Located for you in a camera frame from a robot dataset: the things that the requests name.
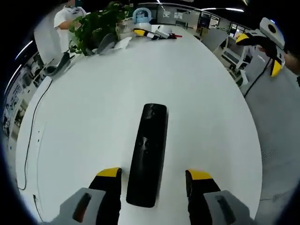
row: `ceiling light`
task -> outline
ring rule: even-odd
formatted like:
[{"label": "ceiling light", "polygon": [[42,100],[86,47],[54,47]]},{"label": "ceiling light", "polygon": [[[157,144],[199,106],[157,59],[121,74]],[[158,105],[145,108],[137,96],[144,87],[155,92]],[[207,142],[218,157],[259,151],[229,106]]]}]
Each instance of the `ceiling light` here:
[{"label": "ceiling light", "polygon": [[236,11],[236,12],[244,12],[244,10],[242,10],[242,9],[239,9],[239,8],[225,8],[225,9],[227,9],[227,10],[231,10],[231,11]]},{"label": "ceiling light", "polygon": [[202,8],[201,10],[215,10],[217,8]]},{"label": "ceiling light", "polygon": [[22,64],[19,65],[18,69],[14,72],[14,74],[11,76],[11,79],[9,80],[7,87],[5,88],[4,94],[6,93],[6,91],[8,90],[8,87],[10,86],[11,81],[13,80],[14,76],[16,75],[16,73],[18,72],[18,70],[21,68]]},{"label": "ceiling light", "polygon": [[21,55],[21,53],[32,43],[33,41],[30,41],[20,52],[19,54],[16,56],[15,60],[19,57],[19,55]]}]

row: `potted plant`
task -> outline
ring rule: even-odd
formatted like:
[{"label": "potted plant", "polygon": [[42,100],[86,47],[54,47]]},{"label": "potted plant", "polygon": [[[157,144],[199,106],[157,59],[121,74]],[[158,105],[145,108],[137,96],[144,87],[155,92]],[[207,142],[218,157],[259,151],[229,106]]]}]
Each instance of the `potted plant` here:
[{"label": "potted plant", "polygon": [[[85,17],[76,18],[69,29],[75,35],[75,40],[70,42],[70,52],[89,55],[88,51],[98,48],[107,34],[111,33],[117,39],[116,24],[128,18],[131,11],[130,6],[110,2],[101,12],[92,12]],[[80,23],[81,26],[75,28],[75,23]]]}]

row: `desk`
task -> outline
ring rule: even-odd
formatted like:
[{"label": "desk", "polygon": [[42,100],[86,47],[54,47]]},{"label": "desk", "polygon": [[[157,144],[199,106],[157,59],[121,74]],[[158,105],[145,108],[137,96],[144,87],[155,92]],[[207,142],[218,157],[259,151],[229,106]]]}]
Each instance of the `desk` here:
[{"label": "desk", "polygon": [[[81,58],[52,82],[35,116],[24,191],[37,195],[44,220],[57,216],[60,204],[88,187],[97,172],[116,166],[123,170],[120,225],[189,224],[188,168],[209,172],[254,218],[262,158],[250,110],[213,53],[182,28],[172,29],[183,37],[136,38],[126,50]],[[164,104],[169,112],[162,182],[151,209],[125,200],[146,103]],[[31,122],[32,104],[23,121]],[[29,131],[30,123],[23,122],[17,145],[20,187]]]}]

